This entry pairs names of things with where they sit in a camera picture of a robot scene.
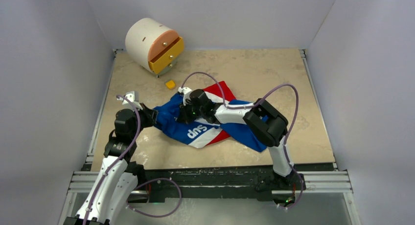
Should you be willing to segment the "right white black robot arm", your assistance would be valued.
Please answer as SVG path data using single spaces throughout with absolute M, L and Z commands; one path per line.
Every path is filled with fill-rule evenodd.
M 276 186 L 287 189 L 294 183 L 294 164 L 289 159 L 286 143 L 293 124 L 264 98 L 254 103 L 227 104 L 214 102 L 204 90 L 179 88 L 183 100 L 179 105 L 177 121 L 189 124 L 205 121 L 208 124 L 240 126 L 247 128 L 245 137 L 250 137 L 268 148 Z

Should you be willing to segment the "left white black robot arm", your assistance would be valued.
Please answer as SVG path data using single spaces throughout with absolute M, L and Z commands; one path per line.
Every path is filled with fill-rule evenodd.
M 146 184 L 143 165 L 132 161 L 136 139 L 143 128 L 156 124 L 158 112 L 139 105 L 137 111 L 122 109 L 115 115 L 99 174 L 85 202 L 66 225 L 114 225 L 133 190 Z

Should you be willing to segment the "small yellow grey block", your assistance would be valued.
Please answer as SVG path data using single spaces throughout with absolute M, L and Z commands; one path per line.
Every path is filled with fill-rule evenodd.
M 176 83 L 173 80 L 169 80 L 169 81 L 165 82 L 165 86 L 169 90 L 173 90 L 176 87 Z

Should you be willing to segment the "round white drawer cabinet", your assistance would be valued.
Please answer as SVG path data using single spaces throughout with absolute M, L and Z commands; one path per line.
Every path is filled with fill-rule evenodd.
M 184 51 L 184 39 L 174 29 L 151 18 L 133 24 L 125 37 L 130 58 L 155 76 L 167 73 Z

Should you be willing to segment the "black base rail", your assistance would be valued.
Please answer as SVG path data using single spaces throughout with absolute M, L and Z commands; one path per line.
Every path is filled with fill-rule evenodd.
M 256 199 L 288 205 L 306 190 L 303 174 L 279 176 L 270 165 L 145 170 L 131 162 L 126 171 L 138 179 L 138 190 L 151 203 L 192 198 Z

